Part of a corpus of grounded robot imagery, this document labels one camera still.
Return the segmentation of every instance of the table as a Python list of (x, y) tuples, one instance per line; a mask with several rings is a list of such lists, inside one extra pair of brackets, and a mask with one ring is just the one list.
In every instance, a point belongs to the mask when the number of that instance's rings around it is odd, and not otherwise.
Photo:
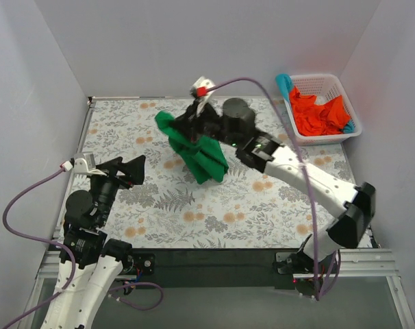
[[(212, 100), (221, 108), (226, 98)], [(257, 126), (286, 144), (285, 130), (267, 100), (245, 98), (257, 113)], [(307, 196), (282, 181), (244, 166), (234, 148), (222, 145), (229, 163), (223, 182), (195, 182), (171, 149), (154, 117), (184, 112), (191, 99), (99, 100), (92, 112), (82, 151), (97, 163), (117, 156), (147, 157), (142, 186), (120, 191), (104, 231), (141, 248), (290, 248), (312, 231)], [(283, 102), (276, 101), (289, 122)], [(302, 156), (337, 178), (353, 182), (341, 145), (301, 147)], [(71, 191), (88, 190), (75, 176)], [(317, 205), (318, 225), (331, 220)], [(371, 247), (365, 236), (359, 247)]]

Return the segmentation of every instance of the gray wall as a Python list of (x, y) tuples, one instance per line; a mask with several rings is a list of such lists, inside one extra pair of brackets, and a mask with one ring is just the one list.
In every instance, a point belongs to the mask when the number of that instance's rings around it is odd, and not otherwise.
[[(73, 154), (86, 102), (36, 4), (0, 0), (0, 327), (22, 313), (45, 250), (4, 230), (3, 209)], [(12, 226), (49, 237), (66, 181), (24, 197)]]
[(397, 258), (415, 317), (415, 0), (381, 2), (341, 78), (364, 124), (349, 160), (378, 189), (374, 232)]
[[(341, 74), (379, 0), (36, 0), (87, 96), (186, 96), (201, 75)], [(249, 84), (224, 95), (260, 95)]]

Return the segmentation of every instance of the plastic basket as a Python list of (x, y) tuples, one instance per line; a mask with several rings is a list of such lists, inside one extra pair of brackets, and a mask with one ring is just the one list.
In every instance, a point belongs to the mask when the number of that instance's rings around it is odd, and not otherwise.
[(354, 132), (350, 134), (340, 135), (325, 135), (325, 136), (304, 136), (297, 130), (296, 123), (290, 104), (286, 101), (288, 116), (290, 117), (296, 140), (300, 145), (321, 145), (321, 144), (335, 144), (345, 141), (349, 137), (358, 136), (362, 132), (361, 124), (355, 114), (352, 104), (344, 91), (340, 80), (332, 74), (309, 74), (309, 75), (292, 75), (291, 79), (294, 85), (299, 89), (303, 95), (316, 95), (316, 104), (324, 104), (331, 99), (342, 95), (343, 106), (346, 113), (348, 113), (353, 121), (355, 127)]

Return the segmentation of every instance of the red cloth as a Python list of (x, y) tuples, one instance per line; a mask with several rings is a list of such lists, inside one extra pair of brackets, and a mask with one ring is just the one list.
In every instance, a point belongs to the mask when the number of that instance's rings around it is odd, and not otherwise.
[(344, 111), (343, 99), (338, 96), (324, 105), (315, 105), (316, 96), (301, 95), (294, 87), (290, 92), (290, 103), (297, 130), (304, 136), (342, 134), (342, 129), (351, 120)]

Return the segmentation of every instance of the green towel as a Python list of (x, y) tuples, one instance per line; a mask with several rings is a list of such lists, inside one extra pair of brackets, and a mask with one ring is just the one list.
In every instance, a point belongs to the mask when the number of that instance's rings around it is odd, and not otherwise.
[(191, 143), (170, 126), (172, 121), (174, 117), (163, 111), (155, 116), (160, 131), (169, 137), (169, 144), (184, 160), (197, 183), (202, 184), (210, 178), (222, 182), (229, 166), (221, 151), (220, 143), (206, 136), (202, 136), (195, 144)]

